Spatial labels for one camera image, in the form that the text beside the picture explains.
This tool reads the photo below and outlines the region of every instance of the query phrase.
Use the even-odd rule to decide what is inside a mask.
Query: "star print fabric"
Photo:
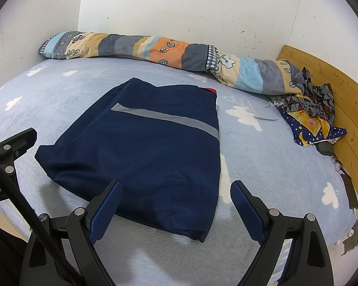
[[[282,106],[277,107],[277,110],[292,129],[294,142],[300,146],[323,141],[335,142],[347,134],[346,129],[330,126],[324,119],[309,117],[305,112],[285,113]]]

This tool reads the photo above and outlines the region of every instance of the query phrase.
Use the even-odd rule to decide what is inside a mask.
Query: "crumpled clothing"
[[[295,112],[285,113],[282,106],[277,107],[283,119],[287,122],[293,132],[293,140],[300,146],[316,144],[318,142],[329,141],[335,143],[338,139],[347,134],[346,129],[330,126],[321,118],[306,118],[307,114],[296,114]]]
[[[282,105],[285,113],[305,111],[310,117],[325,119],[330,125],[335,121],[333,91],[329,83],[316,86],[311,83],[310,72],[304,67],[304,95],[285,96]]]

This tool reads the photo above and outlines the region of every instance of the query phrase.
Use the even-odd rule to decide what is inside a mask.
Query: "blue gripper pad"
[[[263,245],[266,240],[263,221],[236,182],[231,185],[231,199],[252,240]]]
[[[94,245],[96,241],[103,238],[115,211],[121,202],[123,193],[122,183],[117,181],[107,197],[103,200],[90,222],[89,242]]]

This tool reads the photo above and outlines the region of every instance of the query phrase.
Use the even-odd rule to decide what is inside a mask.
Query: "striped quilt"
[[[289,61],[259,60],[159,36],[61,32],[39,54],[54,59],[116,56],[148,60],[188,71],[210,72],[229,87],[268,95],[304,93],[303,76]]]

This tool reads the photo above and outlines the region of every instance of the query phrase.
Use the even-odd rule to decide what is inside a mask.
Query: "patterned fabric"
[[[207,70],[212,69],[212,70],[217,70],[218,64],[219,64],[219,58],[218,58],[218,54],[216,53],[217,49],[215,46],[213,45],[209,45],[208,46],[208,58],[207,58],[207,64],[205,66],[205,68]]]
[[[302,72],[289,61],[238,57],[218,51],[213,45],[158,36],[69,31],[53,40],[41,46],[41,55],[54,59],[117,56],[148,60],[188,71],[210,72],[220,83],[240,90],[268,95],[304,93]]]
[[[323,119],[310,118],[309,123],[300,123],[298,119],[290,115],[290,113],[285,113],[283,107],[278,107],[277,110],[280,112],[283,119],[292,129],[294,135],[294,142],[300,146],[306,146],[309,144],[315,144],[323,141],[337,141],[342,136],[347,134],[346,129],[338,127],[330,127],[326,122],[323,128],[321,125],[315,126],[317,121],[323,122]]]
[[[41,54],[41,55],[45,55],[44,54],[44,51],[45,51],[45,48],[46,48],[46,46],[48,45],[48,43],[50,42],[50,40],[52,39],[52,38],[54,38],[55,36],[57,36],[57,34],[55,34],[55,35],[53,35],[51,38],[49,38],[49,39],[47,39],[42,45],[41,45],[41,47],[39,48],[39,50],[38,50],[38,53],[39,54]]]
[[[329,83],[316,86],[311,83],[310,73],[302,69],[304,96],[287,96],[284,99],[285,113],[305,111],[310,117],[325,119],[333,125],[336,119],[333,91]]]

